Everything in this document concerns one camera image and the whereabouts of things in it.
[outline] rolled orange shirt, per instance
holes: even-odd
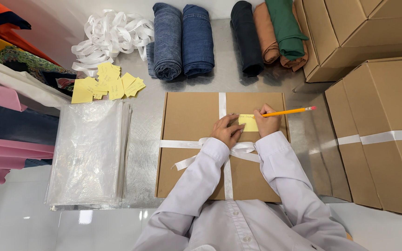
[[[297,23],[299,23],[299,20],[297,19],[296,8],[294,7],[294,4],[293,4],[293,14],[297,20]],[[284,67],[293,68],[293,71],[297,71],[298,69],[300,69],[302,66],[304,66],[306,64],[306,61],[308,60],[308,52],[306,51],[305,41],[302,41],[302,43],[303,43],[303,49],[305,51],[305,55],[303,57],[298,58],[294,61],[290,61],[285,56],[283,56],[283,55],[280,56],[280,63],[282,63],[282,65]]]
[[[272,63],[280,56],[280,52],[266,3],[256,6],[254,10],[254,23],[260,41],[263,62]]]

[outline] white shirt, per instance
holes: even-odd
[[[135,251],[366,251],[346,238],[328,207],[314,194],[282,132],[255,143],[260,170],[280,196],[280,206],[259,200],[210,201],[228,147],[209,138],[168,197],[151,216]]]

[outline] stacked cardboard boxes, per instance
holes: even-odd
[[[402,58],[368,60],[325,95],[353,201],[402,214]]]
[[[337,81],[368,59],[402,57],[402,0],[295,0],[307,82]]]

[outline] yellow pencil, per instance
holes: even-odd
[[[282,115],[282,114],[288,114],[288,113],[296,113],[296,112],[304,112],[304,111],[311,111],[311,110],[316,110],[316,107],[315,106],[310,106],[310,107],[306,107],[306,108],[299,108],[299,109],[293,109],[293,110],[288,110],[288,111],[271,112],[271,113],[263,114],[262,116],[263,117],[269,117],[269,116],[276,116],[276,115]]]

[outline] metal table surface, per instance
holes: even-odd
[[[279,60],[266,65],[257,77],[245,77],[241,72],[230,19],[212,20],[211,25],[215,67],[210,73],[193,77],[181,74],[172,81],[162,81],[148,75],[147,62],[140,59],[137,51],[120,53],[114,61],[114,65],[121,66],[122,74],[129,72],[144,79],[147,85],[137,97],[129,99],[133,113],[126,164],[127,193],[123,204],[62,205],[52,206],[51,210],[159,207],[164,199],[154,196],[154,188],[165,92],[284,92],[287,109],[317,106],[313,112],[288,114],[292,147],[315,192],[320,190],[320,194],[334,196],[333,182],[325,178],[318,186],[315,173],[326,173],[328,179],[330,175],[339,175],[340,183],[348,184],[324,96],[324,91],[332,83],[305,83],[303,70],[293,72],[282,67]],[[329,167],[337,170],[337,174],[330,174]],[[321,199],[324,202],[345,202],[328,196],[321,196]]]

